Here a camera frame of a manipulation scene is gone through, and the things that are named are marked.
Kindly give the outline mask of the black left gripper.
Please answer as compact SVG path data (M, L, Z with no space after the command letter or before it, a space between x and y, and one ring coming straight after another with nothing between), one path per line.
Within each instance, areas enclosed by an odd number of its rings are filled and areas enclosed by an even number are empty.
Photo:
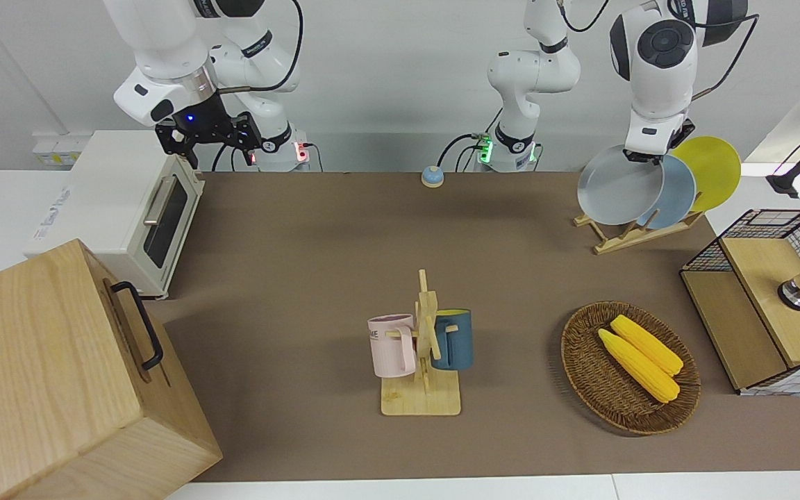
M661 124L661 142L664 146L661 155L642 154L630 149L623 149L623 154L627 161L633 163L648 162L652 165L661 165L665 156L680 146L695 131L695 128L691 118L669 118Z

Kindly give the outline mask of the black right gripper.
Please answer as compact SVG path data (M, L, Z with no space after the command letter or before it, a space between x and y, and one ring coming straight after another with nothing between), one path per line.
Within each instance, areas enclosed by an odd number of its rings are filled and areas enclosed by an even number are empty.
M194 152L197 143L223 143L232 139L232 145L245 155L263 144L251 112L244 111L231 118L219 94L175 112L172 120L156 124L156 136L165 154L181 156L194 170L198 168Z

